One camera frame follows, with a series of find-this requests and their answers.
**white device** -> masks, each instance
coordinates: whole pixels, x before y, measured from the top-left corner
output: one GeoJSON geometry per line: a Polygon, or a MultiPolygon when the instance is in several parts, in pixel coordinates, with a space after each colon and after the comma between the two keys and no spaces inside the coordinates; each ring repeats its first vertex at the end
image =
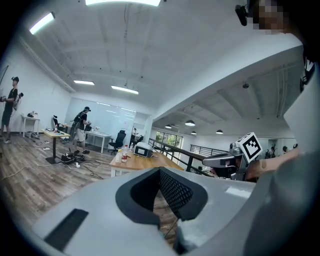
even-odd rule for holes
{"type": "Polygon", "coordinates": [[[254,160],[262,151],[262,146],[254,132],[250,132],[235,142],[248,163],[254,160]]]}
{"type": "Polygon", "coordinates": [[[144,158],[150,158],[153,155],[153,147],[147,143],[138,142],[133,148],[133,153],[144,158]]]}

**ceiling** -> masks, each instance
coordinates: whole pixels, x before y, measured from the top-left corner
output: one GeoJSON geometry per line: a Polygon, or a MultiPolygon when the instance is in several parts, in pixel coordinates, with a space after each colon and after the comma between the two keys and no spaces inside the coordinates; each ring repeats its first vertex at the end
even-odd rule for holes
{"type": "Polygon", "coordinates": [[[218,129],[227,135],[251,132],[247,129],[268,134],[286,125],[283,114],[300,94],[301,70],[302,60],[258,73],[168,114],[153,126],[164,129],[170,124],[169,131],[183,134],[214,135],[218,129]],[[190,119],[195,127],[185,125],[190,119]]]}
{"type": "Polygon", "coordinates": [[[55,20],[34,37],[63,67],[75,91],[154,105],[188,53],[202,42],[230,36],[215,32],[236,15],[238,3],[162,0],[158,7],[125,2],[87,6],[85,0],[50,0],[32,9],[23,26],[29,29],[48,12],[55,13],[55,20]],[[93,81],[95,86],[73,80],[93,81]],[[139,95],[110,88],[125,84],[139,95]]]}

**bottle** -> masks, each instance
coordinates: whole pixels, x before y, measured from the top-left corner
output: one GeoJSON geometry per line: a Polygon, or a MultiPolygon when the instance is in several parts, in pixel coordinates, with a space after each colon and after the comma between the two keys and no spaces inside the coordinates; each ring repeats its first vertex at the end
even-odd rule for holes
{"type": "Polygon", "coordinates": [[[123,163],[125,163],[127,161],[127,157],[128,157],[128,145],[125,145],[123,153],[122,153],[122,162],[123,163]]]}
{"type": "Polygon", "coordinates": [[[122,158],[122,153],[121,153],[121,149],[118,149],[118,153],[116,153],[116,156],[115,156],[115,161],[117,163],[120,163],[121,162],[121,158],[122,158]]]}

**black stand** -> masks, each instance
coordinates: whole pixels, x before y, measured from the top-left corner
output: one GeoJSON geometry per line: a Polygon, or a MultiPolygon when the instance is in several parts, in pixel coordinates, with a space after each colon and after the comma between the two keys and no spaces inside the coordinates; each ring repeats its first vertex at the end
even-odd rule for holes
{"type": "Polygon", "coordinates": [[[56,137],[53,138],[53,157],[47,157],[45,160],[51,165],[56,164],[56,137]]]}

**railing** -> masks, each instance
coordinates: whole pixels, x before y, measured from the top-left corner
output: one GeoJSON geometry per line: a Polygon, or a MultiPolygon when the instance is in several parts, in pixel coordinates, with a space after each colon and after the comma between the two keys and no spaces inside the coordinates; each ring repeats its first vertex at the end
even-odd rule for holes
{"type": "Polygon", "coordinates": [[[189,151],[183,150],[183,149],[175,147],[175,146],[171,146],[169,144],[163,143],[161,141],[157,141],[152,138],[149,139],[149,145],[152,146],[154,150],[161,152],[162,154],[165,154],[166,156],[168,156],[168,155],[171,156],[171,160],[174,158],[174,159],[177,159],[179,162],[183,163],[184,165],[186,165],[186,170],[185,170],[186,172],[190,173],[191,169],[193,169],[194,172],[197,174],[211,177],[210,175],[208,175],[204,171],[199,170],[198,168],[192,166],[192,162],[194,159],[202,161],[203,159],[206,158],[205,156],[191,153],[189,151]],[[189,157],[188,163],[186,163],[186,162],[182,161],[181,159],[179,159],[178,157],[176,157],[175,152],[178,152],[180,154],[188,156],[189,157]]]}
{"type": "Polygon", "coordinates": [[[225,153],[227,151],[214,149],[210,147],[191,145],[190,152],[207,158],[217,154],[225,153]]]}

